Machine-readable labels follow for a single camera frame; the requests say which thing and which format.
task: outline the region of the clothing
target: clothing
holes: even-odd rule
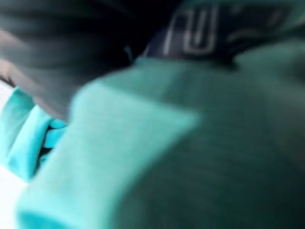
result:
[[[305,8],[287,5],[275,35]],[[303,228],[304,53],[286,39],[230,64],[158,56],[91,82],[19,201],[20,228]]]
[[[31,97],[17,88],[0,115],[0,163],[26,182],[30,182],[40,160],[61,138],[66,124],[54,120]]]
[[[134,56],[142,53],[177,2],[3,0],[0,55],[14,63],[16,85],[52,117],[67,121],[78,89],[128,66],[125,47]]]

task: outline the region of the turquoise cloth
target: turquoise cloth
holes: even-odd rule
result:
[[[287,62],[302,50],[262,47],[238,71],[147,60],[87,85],[19,227],[303,228],[305,94]]]
[[[51,118],[26,93],[16,89],[0,116],[1,164],[29,182],[38,168],[41,149],[53,148],[64,127],[65,123]]]

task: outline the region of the teal fabric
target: teal fabric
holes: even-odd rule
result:
[[[87,85],[19,227],[303,228],[302,51],[262,47],[235,71],[146,60]]]
[[[54,129],[47,132],[49,126]],[[53,148],[64,126],[65,123],[51,118],[26,93],[16,89],[0,116],[1,164],[29,182],[36,173],[41,148]]]

